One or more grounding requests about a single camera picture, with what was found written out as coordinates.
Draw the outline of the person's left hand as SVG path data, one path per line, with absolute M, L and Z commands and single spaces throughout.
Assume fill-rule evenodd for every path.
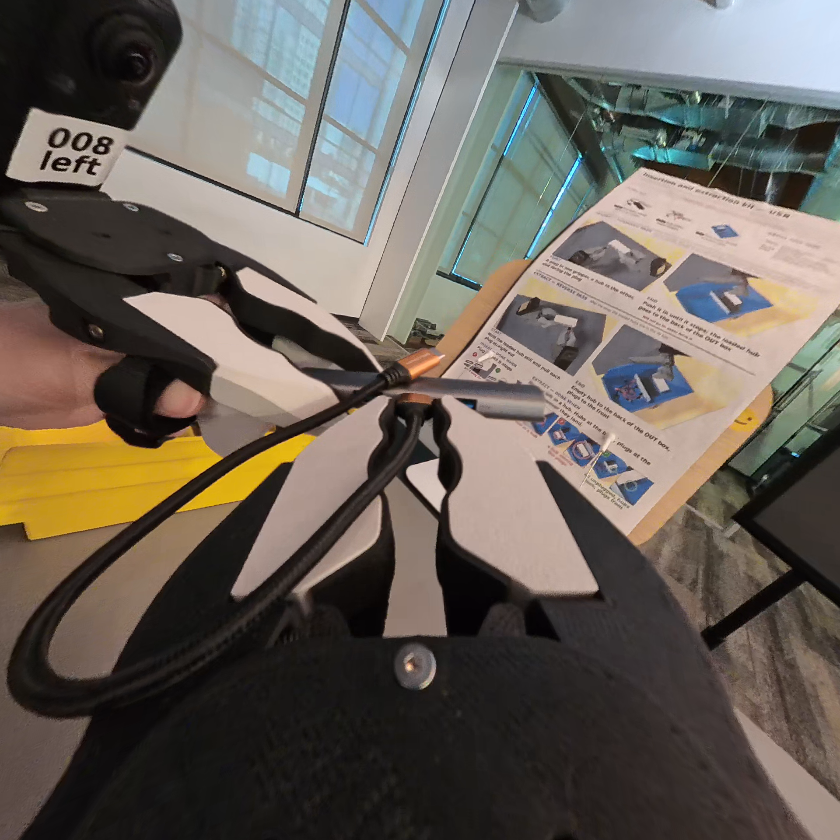
M 2 302 L 1 426 L 37 431 L 99 423 L 95 384 L 122 360 L 58 330 L 42 301 Z

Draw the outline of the white document stand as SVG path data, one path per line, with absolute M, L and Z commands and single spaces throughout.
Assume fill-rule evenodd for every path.
M 405 470 L 405 481 L 409 489 L 436 518 L 440 517 L 448 494 L 438 475 L 439 467 L 439 458 L 431 458 L 412 464 Z

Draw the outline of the black monitor stand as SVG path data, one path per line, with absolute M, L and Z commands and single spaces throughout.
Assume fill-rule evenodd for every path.
M 700 635 L 707 648 L 711 651 L 721 646 L 732 634 L 804 583 L 806 583 L 806 578 L 797 570 L 785 572 L 720 620 L 706 626 Z

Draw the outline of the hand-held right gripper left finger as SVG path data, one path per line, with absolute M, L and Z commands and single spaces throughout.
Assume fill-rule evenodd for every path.
M 278 571 L 384 462 L 394 420 L 393 400 L 378 396 L 302 451 L 233 585 L 236 601 Z M 395 566 L 391 513 L 380 495 L 290 596 L 302 606 L 335 607 L 352 635 L 382 635 Z

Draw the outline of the yellow plastic bin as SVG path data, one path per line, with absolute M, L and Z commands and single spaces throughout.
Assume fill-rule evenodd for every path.
M 105 423 L 2 428 L 1 525 L 30 540 L 131 522 L 218 462 L 194 433 L 160 448 L 125 444 Z

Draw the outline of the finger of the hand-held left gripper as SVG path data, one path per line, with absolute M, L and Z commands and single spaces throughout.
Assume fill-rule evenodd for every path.
M 220 406 L 288 427 L 339 401 L 329 387 L 302 373 L 317 359 L 282 339 L 268 346 L 251 338 L 210 301 L 160 291 L 125 301 L 213 363 L 208 394 Z
M 377 359 L 340 320 L 255 269 L 243 268 L 230 275 L 225 281 L 225 300 L 238 326 L 268 346 L 281 339 L 343 371 L 382 371 Z

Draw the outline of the large white framed window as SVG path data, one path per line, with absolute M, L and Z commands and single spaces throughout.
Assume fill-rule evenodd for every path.
M 182 45 L 130 148 L 366 245 L 441 1 L 176 1 Z

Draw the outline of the slim grey usb hub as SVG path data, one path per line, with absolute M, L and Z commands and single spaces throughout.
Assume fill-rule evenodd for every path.
M 373 382 L 374 373 L 338 369 L 301 368 L 302 373 L 325 384 L 341 399 Z M 536 386 L 477 378 L 420 377 L 410 384 L 384 391 L 385 396 L 423 396 L 439 400 L 445 396 L 472 408 L 484 417 L 507 421 L 537 422 L 548 413 L 543 392 Z

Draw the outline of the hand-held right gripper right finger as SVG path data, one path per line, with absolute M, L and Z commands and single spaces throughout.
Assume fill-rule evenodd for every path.
M 517 429 L 453 397 L 435 402 L 444 488 L 435 569 L 447 634 L 477 635 L 490 611 L 525 615 L 542 599 L 592 599 L 600 588 L 537 460 Z

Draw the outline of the wooden document board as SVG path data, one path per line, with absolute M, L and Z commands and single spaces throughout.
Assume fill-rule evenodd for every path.
M 454 368 L 457 358 L 466 350 L 469 342 L 485 325 L 531 263 L 529 259 L 514 259 L 490 275 L 439 343 L 437 348 L 446 358 L 434 372 L 434 376 L 442 377 Z M 767 385 L 628 534 L 630 542 L 641 546 L 653 538 L 678 509 L 749 440 L 770 414 L 772 401 L 772 389 Z

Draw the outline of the black flat monitor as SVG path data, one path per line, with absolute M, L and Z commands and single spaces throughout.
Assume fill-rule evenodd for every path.
M 838 586 L 838 429 L 811 446 L 733 519 L 790 567 Z

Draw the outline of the printed instruction sheet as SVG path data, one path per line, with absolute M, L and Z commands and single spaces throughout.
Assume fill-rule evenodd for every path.
M 537 386 L 520 436 L 633 531 L 837 309 L 838 222 L 641 169 L 526 268 L 447 377 Z

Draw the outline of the black cable orange plugs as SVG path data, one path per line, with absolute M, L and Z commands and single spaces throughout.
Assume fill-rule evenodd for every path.
M 438 366 L 443 358 L 442 354 L 432 350 L 417 351 L 403 357 L 375 374 L 372 383 L 361 387 L 337 405 L 260 437 L 223 457 L 104 543 L 57 585 L 18 636 L 7 667 L 7 687 L 12 698 L 22 708 L 46 718 L 90 717 L 99 711 L 157 697 L 217 661 L 289 596 L 372 501 L 382 494 L 413 454 L 430 409 L 419 403 L 402 404 L 400 414 L 406 419 L 406 432 L 398 449 L 276 572 L 236 605 L 226 622 L 196 633 L 137 665 L 114 670 L 96 679 L 69 679 L 57 674 L 49 662 L 49 649 L 64 615 L 88 587 L 188 501 L 270 448 L 311 432 L 358 408 L 370 397 L 381 396 L 394 387 L 407 386 L 418 380 Z

